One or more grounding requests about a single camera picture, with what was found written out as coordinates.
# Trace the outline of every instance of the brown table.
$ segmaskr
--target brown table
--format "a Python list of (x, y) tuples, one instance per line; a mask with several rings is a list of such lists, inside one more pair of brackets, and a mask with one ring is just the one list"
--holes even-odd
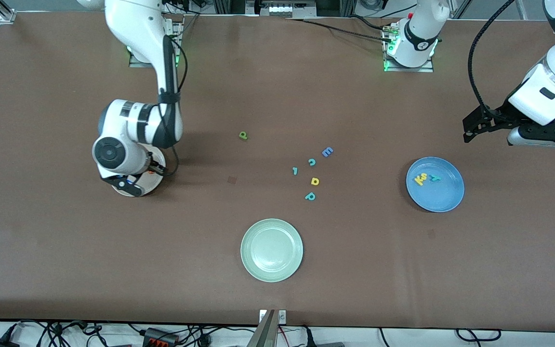
[[(293, 325), (555, 330), (555, 149), (508, 147), (507, 132), (462, 140), (481, 25), (447, 23), (436, 72), (385, 73), (376, 41), (199, 18), (184, 44), (181, 167), (126, 198), (99, 180), (91, 145), (112, 99), (156, 100), (154, 71), (127, 67), (102, 13), (18, 14), (0, 28), (0, 318), (256, 323), (276, 307)], [(553, 42), (546, 22), (494, 24), (476, 52), (485, 101), (499, 105)], [(464, 176), (454, 211), (408, 198), (423, 156)], [(268, 217), (305, 246), (274, 284), (238, 253)]]

